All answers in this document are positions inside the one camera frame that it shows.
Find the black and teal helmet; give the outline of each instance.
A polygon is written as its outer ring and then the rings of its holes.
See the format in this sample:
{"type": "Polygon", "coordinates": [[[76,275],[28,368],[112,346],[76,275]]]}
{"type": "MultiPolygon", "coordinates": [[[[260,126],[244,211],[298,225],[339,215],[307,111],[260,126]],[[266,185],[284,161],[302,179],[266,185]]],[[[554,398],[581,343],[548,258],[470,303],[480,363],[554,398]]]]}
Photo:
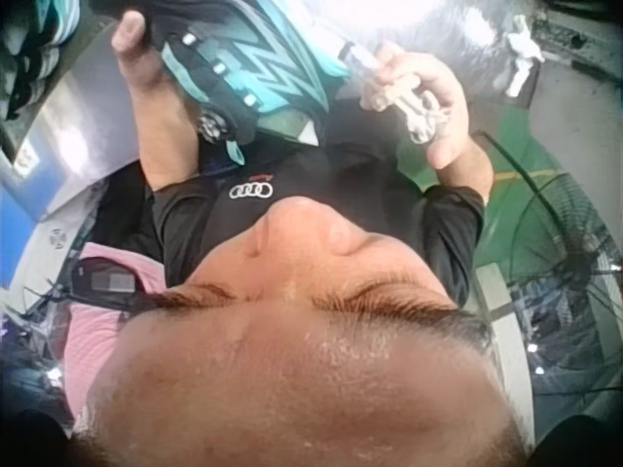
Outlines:
{"type": "MultiPolygon", "coordinates": [[[[272,131],[263,119],[296,110],[322,123],[348,77],[336,58],[306,43],[282,0],[92,0],[96,11],[119,18],[134,8],[148,19],[150,41],[166,67],[203,110],[206,139],[238,145],[272,131]]],[[[285,138],[297,135],[281,134],[285,138]]]]}

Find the bright light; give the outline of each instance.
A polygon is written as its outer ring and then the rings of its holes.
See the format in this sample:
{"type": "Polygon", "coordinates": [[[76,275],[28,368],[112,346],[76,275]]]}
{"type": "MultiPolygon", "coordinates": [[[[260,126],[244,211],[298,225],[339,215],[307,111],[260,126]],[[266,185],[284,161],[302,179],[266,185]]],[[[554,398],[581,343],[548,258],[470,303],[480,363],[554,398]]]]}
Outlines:
{"type": "Polygon", "coordinates": [[[482,48],[492,46],[497,36],[491,23],[484,19],[482,12],[476,8],[467,9],[463,32],[474,46],[482,48]]]}
{"type": "Polygon", "coordinates": [[[90,160],[89,145],[81,131],[69,126],[56,136],[58,155],[67,164],[69,169],[77,175],[87,173],[90,160]]]}
{"type": "Polygon", "coordinates": [[[417,23],[439,6],[441,0],[420,0],[416,8],[412,0],[303,0],[303,3],[316,18],[329,20],[340,29],[366,32],[417,23]]]}
{"type": "Polygon", "coordinates": [[[48,371],[48,378],[52,381],[58,381],[62,377],[62,373],[58,368],[52,368],[48,371]]]}

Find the nose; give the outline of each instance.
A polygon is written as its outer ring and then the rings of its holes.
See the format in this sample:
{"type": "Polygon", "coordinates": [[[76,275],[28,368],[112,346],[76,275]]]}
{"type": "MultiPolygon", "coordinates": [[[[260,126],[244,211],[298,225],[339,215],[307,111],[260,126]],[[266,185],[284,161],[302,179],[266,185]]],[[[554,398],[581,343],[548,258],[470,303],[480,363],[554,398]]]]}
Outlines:
{"type": "Polygon", "coordinates": [[[288,198],[271,206],[252,231],[254,256],[265,259],[322,260],[347,256],[368,234],[331,207],[308,198],[288,198]]]}

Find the skin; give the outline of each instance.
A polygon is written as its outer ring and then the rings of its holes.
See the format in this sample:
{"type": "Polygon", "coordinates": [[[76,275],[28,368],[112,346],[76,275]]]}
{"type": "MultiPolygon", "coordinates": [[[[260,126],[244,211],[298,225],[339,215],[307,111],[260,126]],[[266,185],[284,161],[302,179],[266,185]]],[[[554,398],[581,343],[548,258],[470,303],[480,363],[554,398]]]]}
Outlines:
{"type": "MultiPolygon", "coordinates": [[[[197,175],[197,137],[143,33],[129,13],[113,48],[158,190],[197,175]]],[[[445,136],[427,152],[440,182],[488,199],[491,164],[467,136],[452,72],[393,45],[379,59],[382,86],[415,74],[449,109],[445,136]]],[[[364,108],[374,97],[366,90],[364,108]]],[[[379,280],[366,299],[454,305],[399,240],[308,198],[275,203],[173,290],[209,306],[155,310],[126,326],[90,392],[81,437],[119,465],[464,465],[510,420],[495,369],[461,341],[408,324],[360,326],[318,305],[379,280]]]]}

